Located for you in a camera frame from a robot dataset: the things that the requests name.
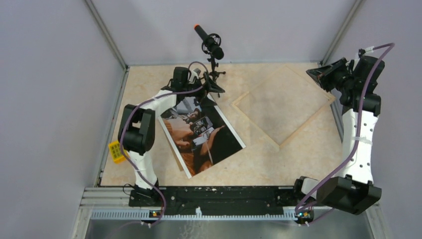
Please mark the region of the light wooden picture frame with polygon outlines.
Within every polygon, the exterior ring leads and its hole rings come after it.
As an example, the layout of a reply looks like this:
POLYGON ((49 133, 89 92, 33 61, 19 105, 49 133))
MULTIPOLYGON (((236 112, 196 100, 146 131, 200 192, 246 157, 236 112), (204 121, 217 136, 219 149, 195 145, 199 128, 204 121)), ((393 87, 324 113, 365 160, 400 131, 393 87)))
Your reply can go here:
POLYGON ((232 102, 277 147, 283 147, 335 99, 310 77, 282 66, 232 102))

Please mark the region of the glossy printed photo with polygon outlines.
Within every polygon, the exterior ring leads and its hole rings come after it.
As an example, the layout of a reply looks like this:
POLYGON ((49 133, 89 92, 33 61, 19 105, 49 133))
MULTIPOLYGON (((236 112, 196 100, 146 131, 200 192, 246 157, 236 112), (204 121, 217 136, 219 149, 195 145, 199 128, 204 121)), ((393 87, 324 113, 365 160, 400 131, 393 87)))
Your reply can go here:
POLYGON ((158 120, 188 178, 246 147, 212 95, 185 97, 158 120))

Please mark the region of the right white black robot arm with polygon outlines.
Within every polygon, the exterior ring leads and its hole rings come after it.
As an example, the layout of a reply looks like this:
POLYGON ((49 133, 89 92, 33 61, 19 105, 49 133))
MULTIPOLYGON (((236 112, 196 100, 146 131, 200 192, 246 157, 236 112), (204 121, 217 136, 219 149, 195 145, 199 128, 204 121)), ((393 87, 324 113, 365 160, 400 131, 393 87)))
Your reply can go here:
POLYGON ((344 160, 311 189, 299 186, 292 191, 297 215, 316 204, 359 215, 381 199, 382 190, 372 176, 371 151, 381 113, 381 97, 374 90, 384 68, 380 58, 361 56, 306 71, 323 90, 341 92, 344 160))

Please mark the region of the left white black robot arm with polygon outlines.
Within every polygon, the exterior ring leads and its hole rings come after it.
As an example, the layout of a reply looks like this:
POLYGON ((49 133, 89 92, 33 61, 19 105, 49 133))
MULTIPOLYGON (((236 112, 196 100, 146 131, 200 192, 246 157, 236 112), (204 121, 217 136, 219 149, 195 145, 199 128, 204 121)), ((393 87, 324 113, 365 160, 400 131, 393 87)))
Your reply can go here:
POLYGON ((152 98, 123 109, 119 126, 120 151, 135 172, 133 192, 148 206, 158 203, 160 192, 149 151, 155 141, 158 116, 186 97, 204 99, 209 93, 225 93, 208 71, 198 76, 194 70, 176 67, 169 83, 152 98))

